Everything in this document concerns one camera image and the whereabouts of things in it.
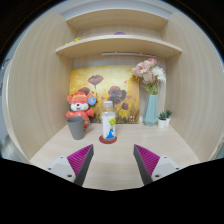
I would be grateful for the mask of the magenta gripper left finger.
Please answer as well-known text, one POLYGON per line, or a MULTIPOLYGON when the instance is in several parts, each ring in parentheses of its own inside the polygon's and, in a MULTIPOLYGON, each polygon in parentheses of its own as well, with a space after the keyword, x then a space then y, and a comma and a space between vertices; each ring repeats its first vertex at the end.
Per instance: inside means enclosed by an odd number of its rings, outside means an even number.
POLYGON ((78 186, 82 186, 93 155, 93 145, 88 145, 69 156, 59 156, 48 165, 46 170, 78 186))

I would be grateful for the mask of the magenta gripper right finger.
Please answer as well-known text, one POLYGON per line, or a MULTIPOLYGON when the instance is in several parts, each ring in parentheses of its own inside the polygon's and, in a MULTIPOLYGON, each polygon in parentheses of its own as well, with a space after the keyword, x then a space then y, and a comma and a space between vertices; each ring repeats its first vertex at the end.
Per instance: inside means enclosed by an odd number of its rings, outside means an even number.
POLYGON ((180 170, 180 167, 167 155, 158 156, 137 144, 134 145, 133 154, 144 185, 180 170))

